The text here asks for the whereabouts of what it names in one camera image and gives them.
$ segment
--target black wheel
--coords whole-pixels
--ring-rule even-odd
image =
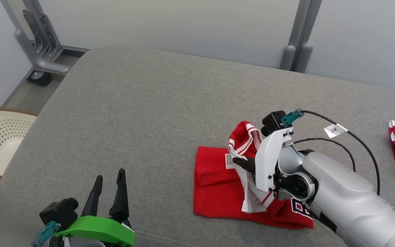
[[[47,86],[51,82],[51,73],[45,72],[40,78],[37,79],[32,79],[32,77],[29,76],[27,81],[38,84],[39,86]]]

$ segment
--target gray table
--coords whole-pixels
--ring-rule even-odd
[[[87,52],[25,136],[0,188],[3,210],[34,238],[39,212],[75,197],[82,206],[104,177],[99,216],[108,216],[119,168],[127,171],[136,246],[344,246],[329,229],[284,230],[193,215],[193,168],[199,145],[225,147],[238,122],[261,126],[271,111],[317,111],[356,133],[378,159],[381,196],[395,206],[395,164],[388,121],[395,89],[140,48]],[[322,119],[294,124],[294,140],[326,137]],[[366,151],[345,134],[337,141],[375,185]],[[351,167],[329,143],[299,145]]]

